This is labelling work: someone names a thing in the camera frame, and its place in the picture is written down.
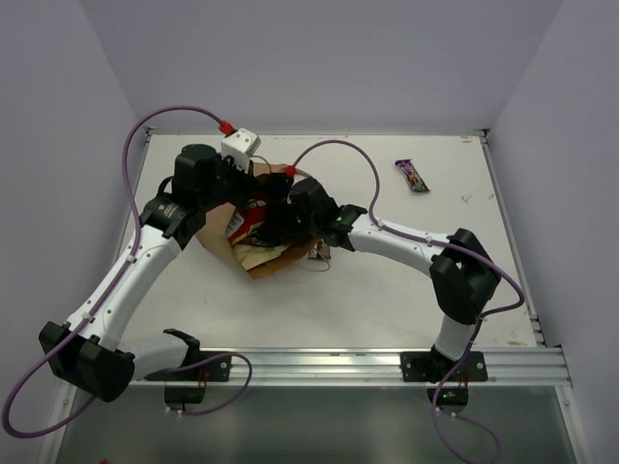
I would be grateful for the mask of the purple candy packet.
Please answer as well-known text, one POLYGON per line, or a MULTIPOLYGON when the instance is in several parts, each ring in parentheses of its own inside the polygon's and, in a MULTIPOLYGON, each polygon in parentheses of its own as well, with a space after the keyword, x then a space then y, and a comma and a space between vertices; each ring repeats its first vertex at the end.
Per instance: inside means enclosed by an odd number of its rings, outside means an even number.
POLYGON ((429 193, 430 188, 422 178, 411 159, 398 159, 395 161, 395 167, 398 168, 410 189, 415 193, 429 193))

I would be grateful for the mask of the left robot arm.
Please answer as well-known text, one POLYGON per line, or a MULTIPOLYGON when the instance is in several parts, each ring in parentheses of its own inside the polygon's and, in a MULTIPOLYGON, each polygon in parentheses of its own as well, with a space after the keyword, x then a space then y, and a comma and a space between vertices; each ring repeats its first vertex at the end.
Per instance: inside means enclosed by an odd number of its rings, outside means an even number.
POLYGON ((173 175, 160 183, 139 217, 133 243, 89 300, 64 324, 48 322, 40 331, 55 376, 111 402, 133 380, 158 372, 187 380, 198 373, 200 343, 191 335, 167 329, 132 347, 122 347, 121 339, 159 275, 205 225, 207 213, 226 203, 247 203, 257 187, 251 153, 227 143, 220 150, 203 144, 181 150, 173 175))

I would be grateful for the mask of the brown M&M's packet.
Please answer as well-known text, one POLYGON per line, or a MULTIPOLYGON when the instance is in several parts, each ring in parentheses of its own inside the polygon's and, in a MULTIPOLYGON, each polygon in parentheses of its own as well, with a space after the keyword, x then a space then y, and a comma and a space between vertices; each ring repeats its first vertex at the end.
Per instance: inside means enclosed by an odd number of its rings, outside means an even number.
POLYGON ((309 260, 329 261, 331 259, 330 246, 324 241, 317 242, 308 254, 309 260))

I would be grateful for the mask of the red snack packet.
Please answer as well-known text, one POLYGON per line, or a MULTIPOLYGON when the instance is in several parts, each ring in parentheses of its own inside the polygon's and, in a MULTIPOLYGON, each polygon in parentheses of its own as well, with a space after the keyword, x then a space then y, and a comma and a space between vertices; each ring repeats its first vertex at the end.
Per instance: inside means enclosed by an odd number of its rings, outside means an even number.
POLYGON ((262 225, 266 213, 267 202, 260 198, 251 200, 246 208, 236 209, 225 228, 225 238, 232 246, 242 242, 262 225))

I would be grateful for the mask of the brown paper bag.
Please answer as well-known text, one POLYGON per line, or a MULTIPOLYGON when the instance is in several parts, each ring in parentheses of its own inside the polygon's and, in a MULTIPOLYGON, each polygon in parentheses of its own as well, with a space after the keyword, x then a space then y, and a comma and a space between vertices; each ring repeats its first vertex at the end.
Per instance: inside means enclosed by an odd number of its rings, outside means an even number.
POLYGON ((234 214, 236 209, 246 208, 248 203, 253 199, 263 199, 267 202, 267 206, 272 202, 279 202, 289 197, 289 193, 293 186, 299 183, 298 179, 306 179, 310 176, 309 173, 297 169, 297 175, 294 182, 286 179, 284 168, 290 164, 271 164, 265 159, 256 163, 253 166, 252 174, 258 181, 258 188, 250 197, 249 201, 243 207, 237 207, 230 203, 223 204, 211 212, 206 214, 206 224, 200 229, 195 238, 207 251, 213 253, 226 264, 232 265, 243 274, 252 279, 261 279, 272 276, 283 269, 293 266, 309 254, 310 249, 319 242, 317 237, 292 245, 263 245, 260 242, 260 226, 255 228, 251 235, 240 243, 255 247, 277 247, 287 246, 277 259, 264 263, 249 271, 245 271, 236 260, 232 246, 224 236, 225 228, 234 214))

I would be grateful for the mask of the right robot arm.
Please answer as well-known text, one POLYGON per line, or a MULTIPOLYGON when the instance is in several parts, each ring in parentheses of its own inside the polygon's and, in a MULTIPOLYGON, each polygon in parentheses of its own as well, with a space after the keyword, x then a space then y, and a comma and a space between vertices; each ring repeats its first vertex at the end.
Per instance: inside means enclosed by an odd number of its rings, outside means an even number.
POLYGON ((472 232, 459 228, 453 235, 425 235, 417 242, 411 229, 380 223, 363 207, 337 204, 313 178, 271 201, 256 235, 266 247, 319 239, 329 247, 382 256, 428 276, 443 320, 426 365, 446 380, 465 368, 466 346, 501 280, 472 232))

